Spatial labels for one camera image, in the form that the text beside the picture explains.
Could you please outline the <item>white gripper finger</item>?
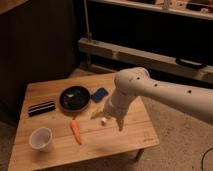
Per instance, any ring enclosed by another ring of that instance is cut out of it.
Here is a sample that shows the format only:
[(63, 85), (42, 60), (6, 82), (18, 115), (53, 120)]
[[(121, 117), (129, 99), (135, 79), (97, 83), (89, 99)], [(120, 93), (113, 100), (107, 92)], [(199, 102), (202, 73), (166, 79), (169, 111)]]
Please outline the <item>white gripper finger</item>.
[(119, 131), (122, 131), (124, 127), (124, 118), (118, 118), (116, 119), (116, 122), (118, 124)]

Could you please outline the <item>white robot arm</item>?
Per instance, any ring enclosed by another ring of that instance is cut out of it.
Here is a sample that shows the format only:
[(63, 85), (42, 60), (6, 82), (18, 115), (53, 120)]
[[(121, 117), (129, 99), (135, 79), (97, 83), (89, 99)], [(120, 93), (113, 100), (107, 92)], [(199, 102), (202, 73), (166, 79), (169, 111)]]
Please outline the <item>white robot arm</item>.
[(138, 96), (145, 96), (213, 125), (213, 90), (152, 79), (142, 67), (124, 69), (115, 74), (115, 89), (103, 112), (116, 119), (123, 130), (129, 106)]

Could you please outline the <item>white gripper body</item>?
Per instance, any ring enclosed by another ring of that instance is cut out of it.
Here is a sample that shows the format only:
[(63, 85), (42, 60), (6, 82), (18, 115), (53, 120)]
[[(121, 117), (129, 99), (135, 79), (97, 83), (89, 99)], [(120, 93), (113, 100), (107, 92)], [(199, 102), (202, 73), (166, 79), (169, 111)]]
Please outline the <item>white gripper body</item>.
[(122, 93), (115, 89), (104, 104), (103, 112), (117, 120), (123, 120), (130, 104), (136, 99), (134, 95)]

